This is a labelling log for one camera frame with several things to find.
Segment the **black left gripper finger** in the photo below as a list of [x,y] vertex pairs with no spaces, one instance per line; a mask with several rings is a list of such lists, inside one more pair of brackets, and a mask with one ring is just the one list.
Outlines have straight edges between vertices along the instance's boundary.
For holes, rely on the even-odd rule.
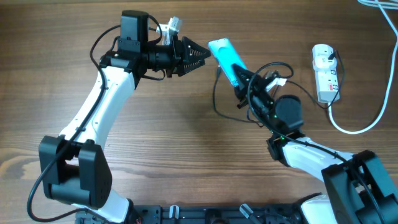
[[188,37],[182,37],[182,44],[184,62],[198,62],[211,56],[208,49],[198,45]]
[[204,60],[199,60],[199,61],[192,62],[192,63],[186,64],[186,65],[181,65],[181,66],[179,66],[179,76],[182,77],[185,74],[187,74],[195,69],[198,69],[204,65],[205,65]]

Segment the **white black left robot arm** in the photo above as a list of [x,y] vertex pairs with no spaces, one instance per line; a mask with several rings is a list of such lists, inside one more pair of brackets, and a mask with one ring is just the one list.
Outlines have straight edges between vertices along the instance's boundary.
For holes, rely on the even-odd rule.
[[110,129],[126,100],[147,71],[164,77],[183,76],[205,64],[210,51],[178,36],[178,24],[157,24],[161,39],[149,39],[149,21],[143,11],[125,10],[120,34],[112,47],[94,61],[96,83],[74,119],[57,137],[39,144],[41,173],[35,182],[52,200],[73,205],[75,213],[92,215],[106,223],[142,223],[133,202],[112,188],[112,174],[104,155]]

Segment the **Galaxy S25 smartphone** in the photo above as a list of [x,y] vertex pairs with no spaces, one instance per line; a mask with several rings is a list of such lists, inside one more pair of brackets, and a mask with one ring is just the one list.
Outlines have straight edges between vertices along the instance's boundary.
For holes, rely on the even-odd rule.
[[244,69],[247,69],[247,67],[229,39],[222,38],[209,41],[208,48],[228,78],[230,84],[234,87],[239,86],[238,78],[233,70],[233,65],[239,65]]

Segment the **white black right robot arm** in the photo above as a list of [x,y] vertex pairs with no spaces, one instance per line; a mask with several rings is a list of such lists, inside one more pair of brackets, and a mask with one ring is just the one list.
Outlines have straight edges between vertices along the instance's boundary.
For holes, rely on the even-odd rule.
[[273,99],[269,87],[278,74],[262,77],[232,64],[235,94],[272,136],[272,158],[322,181],[326,194],[300,202],[306,223],[397,223],[397,187],[372,151],[340,152],[313,142],[300,128],[302,105],[294,95]]

